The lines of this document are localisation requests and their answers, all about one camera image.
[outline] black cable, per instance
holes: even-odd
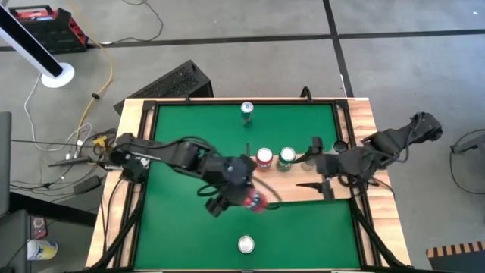
[[[106,252],[106,236],[107,236],[107,230],[106,230],[106,222],[105,222],[105,208],[103,207],[103,196],[101,196],[101,219],[103,223],[103,236],[104,236],[104,241],[103,241],[103,254]]]
[[[418,118],[418,121],[416,122],[416,125],[412,128],[412,130],[409,132],[408,136],[406,137],[406,145],[405,145],[405,157],[404,159],[399,159],[399,156],[401,153],[398,153],[398,156],[396,157],[396,162],[399,163],[406,163],[409,159],[409,146],[411,145],[411,135],[416,132],[418,129],[419,125],[421,125],[421,122],[423,121],[422,118]]]
[[[33,193],[43,194],[45,196],[59,196],[59,195],[64,195],[64,193],[57,194],[57,195],[49,195],[49,194],[42,193],[42,191],[63,190],[65,188],[67,188],[67,187],[70,187],[70,186],[74,185],[75,183],[78,183],[80,181],[83,181],[86,177],[88,177],[89,175],[91,175],[96,170],[97,167],[98,166],[95,165],[86,174],[84,174],[81,178],[78,178],[78,179],[76,179],[74,181],[71,181],[71,182],[64,182],[63,184],[66,184],[66,185],[65,186],[62,186],[62,187],[59,187],[59,188],[51,189],[51,188],[47,187],[46,189],[35,189],[35,190],[33,190],[32,188],[21,187],[21,186],[13,185],[13,184],[11,184],[10,186],[13,187],[14,189],[17,189],[17,190],[30,191],[30,192],[33,192]]]
[[[375,178],[375,177],[372,177],[372,178],[369,180],[369,182],[371,182],[371,181],[375,182],[375,184],[373,184],[373,183],[369,183],[370,185],[373,185],[373,186],[382,186],[382,187],[385,187],[385,188],[387,188],[388,190],[390,190],[390,192],[391,192],[391,193],[393,193],[394,198],[396,198],[396,194],[394,193],[393,188],[392,188],[391,186],[389,186],[388,184],[384,183],[384,181],[382,181],[382,180],[380,180],[380,179],[377,179],[377,178]]]
[[[347,182],[345,182],[343,180],[344,176],[347,176],[347,180],[348,180]],[[378,185],[377,182],[372,182],[372,178],[369,179],[369,180],[363,180],[360,177],[356,177],[356,176],[351,175],[351,174],[341,174],[341,175],[337,176],[337,180],[339,181],[340,185],[342,185],[344,187],[352,188],[354,190],[354,189],[358,189],[360,187],[360,185],[364,185],[364,191],[357,193],[355,196],[360,196],[364,192],[367,192],[369,185],[373,185],[373,186]]]
[[[155,16],[157,17],[158,21],[160,22],[160,29],[158,29],[158,33],[155,36],[153,36],[150,39],[138,39],[138,38],[135,38],[135,37],[127,37],[127,38],[119,39],[119,40],[114,41],[114,42],[102,42],[101,44],[103,46],[111,46],[111,45],[113,45],[115,43],[123,42],[123,41],[126,41],[126,40],[135,40],[137,42],[151,42],[154,39],[157,39],[161,35],[161,31],[164,29],[164,21],[161,20],[161,18],[158,15],[158,13],[152,8],[152,6],[147,1],[148,0],[143,0],[143,2],[133,4],[133,3],[129,3],[127,1],[125,1],[125,0],[123,0],[123,2],[127,3],[128,5],[142,5],[142,4],[145,4],[147,7],[149,7],[150,10],[152,10],[152,12],[155,14]]]
[[[172,146],[172,145],[175,145],[175,144],[178,144],[178,143],[181,143],[183,142],[184,140],[197,140],[199,141],[200,143],[203,143],[204,145],[206,146],[209,146],[211,149],[214,150],[214,154],[215,155],[221,155],[213,145],[211,145],[207,140],[204,140],[203,138],[199,137],[199,136],[183,136],[181,138],[178,138],[176,140],[172,140],[170,141],[169,143],[165,143],[165,144],[158,144],[158,145],[143,145],[143,144],[138,144],[138,143],[122,143],[120,145],[117,145],[113,148],[113,150],[116,150],[116,149],[119,149],[120,147],[122,146],[137,146],[137,147],[141,147],[141,148],[145,148],[145,149],[161,149],[161,148],[166,148],[166,147],[169,147],[169,146]]]
[[[114,185],[114,188],[113,188],[113,191],[111,192],[111,195],[109,196],[109,201],[108,201],[108,211],[106,212],[106,234],[108,233],[108,226],[109,226],[109,212],[111,211],[111,201],[113,200],[113,196],[114,196],[114,193],[116,192],[116,189],[118,188],[118,185],[121,183],[121,181],[123,181],[122,179],[120,179],[116,185]],[[106,242],[106,235],[105,235],[105,238],[104,238],[104,242],[103,242],[103,249],[106,249],[106,246],[108,245],[108,243]]]
[[[265,187],[267,190],[270,191],[270,193],[276,197],[276,199],[278,200],[279,203],[281,203],[283,200],[281,199],[281,196],[279,193],[277,193],[276,190],[274,190],[272,187],[270,187],[270,185],[266,184],[263,180],[253,176],[252,179],[256,182],[258,182],[260,185],[262,185],[263,187]],[[275,210],[275,209],[278,209],[279,206],[267,206],[265,209],[270,209],[270,210]]]
[[[145,2],[147,2],[148,0],[143,0],[143,1],[142,1],[142,2],[140,2],[140,3],[130,3],[130,2],[128,2],[128,1],[126,1],[126,0],[122,0],[122,1],[123,1],[123,2],[125,2],[125,3],[127,3],[128,5],[143,5],[143,4],[145,4]]]
[[[69,168],[67,168],[67,170],[63,174],[61,174],[58,179],[56,179],[52,182],[48,182],[48,183],[49,184],[66,184],[66,182],[59,183],[59,181],[62,180],[62,177],[65,176],[72,169],[72,167],[73,167],[73,165],[69,166]],[[20,180],[13,180],[11,182],[20,183],[20,184],[30,184],[30,185],[34,184],[32,182],[24,182],[24,181],[20,181]]]
[[[209,196],[214,196],[216,195],[217,193],[219,193],[219,189],[217,187],[219,186],[223,186],[225,185],[226,183],[217,183],[217,184],[206,184],[202,187],[200,187],[198,190],[197,190],[197,196],[199,197],[209,197]],[[209,187],[214,187],[215,190],[211,191],[211,192],[208,192],[208,193],[203,193],[202,191],[209,188]]]
[[[73,144],[73,143],[55,143],[55,142],[32,141],[32,140],[11,140],[11,142],[16,142],[16,143],[51,144],[51,145],[65,145],[65,146],[77,146],[77,144]]]
[[[478,129],[478,130],[473,130],[469,133],[466,133],[464,134],[463,136],[461,136],[458,140],[456,140],[455,144],[453,144],[453,146],[457,146],[460,141],[462,141],[465,137],[468,137],[469,135],[473,134],[473,133],[477,133],[477,132],[482,132],[482,131],[485,131],[485,129]],[[452,179],[453,179],[453,182],[456,184],[456,186],[458,186],[458,188],[462,189],[463,191],[467,192],[467,193],[470,193],[470,194],[477,194],[477,195],[484,195],[485,192],[483,193],[478,193],[478,192],[473,192],[471,190],[467,190],[465,189],[464,187],[462,187],[458,181],[456,180],[455,178],[455,174],[453,173],[453,163],[452,163],[452,156],[453,156],[453,151],[450,150],[449,151],[449,172],[451,173],[452,175]]]

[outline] metal bracket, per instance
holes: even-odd
[[[343,110],[349,110],[349,101],[346,99],[336,99],[336,104]]]
[[[313,99],[311,98],[311,93],[308,86],[303,87],[302,93],[300,94],[300,98],[306,98],[306,101],[308,103],[313,103]]]
[[[144,101],[143,102],[143,107],[142,107],[142,110],[143,111],[148,111],[150,110],[151,108],[153,108],[155,106],[157,102],[156,101]]]

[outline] concrete floor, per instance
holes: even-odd
[[[91,21],[94,36],[103,42],[126,36],[146,39],[157,32],[158,23],[144,5],[129,6],[120,0],[74,2]],[[485,28],[482,1],[330,2],[339,33]],[[41,3],[70,10],[64,0],[10,0],[8,6]],[[150,3],[164,21],[164,32],[158,39],[330,32],[319,0],[151,0]],[[411,147],[409,162],[390,168],[412,264],[430,268],[424,253],[426,248],[484,240],[485,197],[465,193],[453,184],[448,155],[449,146],[462,134],[485,127],[479,112],[485,106],[482,93],[485,36],[340,42],[354,94],[371,98],[379,129],[400,127],[416,111],[428,111],[443,124],[445,133],[441,140]],[[114,103],[188,59],[211,78],[216,96],[297,96],[304,85],[310,87],[314,96],[344,96],[330,40],[171,45],[108,51],[114,59],[114,82],[87,118],[97,131],[117,127],[119,117],[112,109]],[[98,49],[56,58],[71,63],[76,77],[60,89],[39,85],[30,107],[37,140],[67,137],[76,128],[90,94],[108,77],[108,63]],[[13,138],[30,140],[23,102],[38,72],[16,52],[0,52],[0,59],[0,109],[13,113]],[[12,149],[12,180],[38,183],[42,153],[28,144],[14,143]],[[46,162],[57,160],[64,153],[49,153],[45,155],[46,160],[40,161],[43,181],[60,175],[62,169],[47,168]],[[481,160],[476,152],[455,158],[456,176],[471,190],[485,191],[485,185],[480,183],[485,175]],[[69,180],[84,173],[85,168],[76,168],[69,173]],[[66,203],[91,209],[99,204],[99,198],[100,191]],[[49,236],[62,246],[59,257],[34,262],[35,271],[81,269],[91,233],[89,228],[53,224]]]

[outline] green soda can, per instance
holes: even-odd
[[[252,112],[254,109],[255,106],[251,102],[243,102],[241,104],[242,124],[244,126],[249,126],[251,124]]]
[[[285,147],[281,149],[280,155],[278,156],[278,163],[276,168],[278,171],[289,171],[291,169],[291,164],[296,158],[296,153],[294,149]]]

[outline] white cable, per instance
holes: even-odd
[[[64,145],[62,145],[61,147],[59,148],[55,148],[55,149],[44,149],[42,148],[41,146],[39,146],[36,142],[36,128],[33,124],[33,121],[32,121],[32,117],[30,116],[30,113],[29,113],[29,110],[27,109],[27,106],[29,104],[29,101],[30,99],[33,97],[33,95],[35,95],[36,93],[36,90],[37,90],[37,85],[39,85],[39,80],[40,80],[40,77],[42,76],[42,73],[39,73],[39,76],[37,77],[37,80],[36,80],[36,83],[34,84],[32,90],[30,91],[30,94],[29,96],[27,97],[27,99],[25,100],[25,103],[23,104],[23,109],[25,111],[25,113],[27,114],[27,117],[29,118],[29,122],[30,122],[30,130],[32,132],[32,138],[33,138],[33,141],[35,142],[36,144],[36,147],[41,149],[42,151],[46,151],[46,152],[55,152],[55,151],[58,151],[62,148],[64,148],[66,146],[66,144],[69,143],[70,139],[74,136],[74,134],[76,134],[78,131],[81,130],[81,128],[85,127],[85,126],[89,126],[89,132],[88,134],[86,135],[86,138],[84,140],[84,142],[86,142],[87,138],[89,137],[89,135],[91,134],[92,132],[92,125],[90,123],[85,123],[83,124],[81,127],[79,127],[77,130],[75,130],[66,140],[66,142],[64,143]]]

